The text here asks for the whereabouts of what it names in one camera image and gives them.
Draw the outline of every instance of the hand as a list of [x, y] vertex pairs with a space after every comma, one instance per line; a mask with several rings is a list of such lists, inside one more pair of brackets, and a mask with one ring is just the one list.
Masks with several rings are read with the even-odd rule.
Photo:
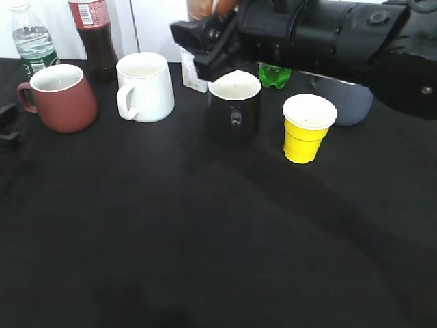
[[[214, 2], [214, 0], [187, 0], [190, 21], [200, 21], [211, 16]], [[218, 0], [215, 10], [221, 18], [224, 18], [240, 2], [241, 0]]]

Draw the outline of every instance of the plastic bottle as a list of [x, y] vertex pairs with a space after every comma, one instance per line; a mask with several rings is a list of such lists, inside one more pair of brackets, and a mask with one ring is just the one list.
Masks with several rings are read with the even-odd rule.
[[292, 70], [289, 68], [273, 66], [262, 63], [259, 65], [259, 80], [264, 87], [274, 85], [277, 89], [282, 89], [288, 82]]
[[30, 10], [27, 0], [15, 0], [10, 6], [12, 38], [30, 77], [45, 67], [59, 64], [52, 38], [42, 21]]
[[116, 79], [118, 59], [112, 44], [106, 0], [68, 0], [68, 3], [87, 52], [91, 76], [99, 83]]

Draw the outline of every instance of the bottle cap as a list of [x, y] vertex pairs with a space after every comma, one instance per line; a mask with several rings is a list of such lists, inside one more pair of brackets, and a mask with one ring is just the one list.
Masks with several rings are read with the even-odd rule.
[[18, 10], [27, 9], [29, 7], [30, 7], [30, 3], [28, 0], [12, 0], [9, 9], [13, 11], [16, 10], [18, 11]]

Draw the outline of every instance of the gray cup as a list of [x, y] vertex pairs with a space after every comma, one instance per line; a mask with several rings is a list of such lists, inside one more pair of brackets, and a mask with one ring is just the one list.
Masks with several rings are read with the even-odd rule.
[[335, 125], [351, 126], [364, 120], [371, 109], [373, 94], [367, 87], [324, 77], [313, 77], [315, 93], [337, 108]]

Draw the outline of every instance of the black device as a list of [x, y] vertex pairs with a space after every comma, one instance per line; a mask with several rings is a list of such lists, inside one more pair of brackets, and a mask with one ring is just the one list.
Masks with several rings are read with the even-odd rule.
[[364, 85], [395, 110], [437, 119], [437, 5], [427, 1], [243, 0], [225, 20], [171, 31], [201, 79], [265, 62]]
[[16, 150], [22, 136], [22, 114], [16, 103], [0, 102], [0, 152]]

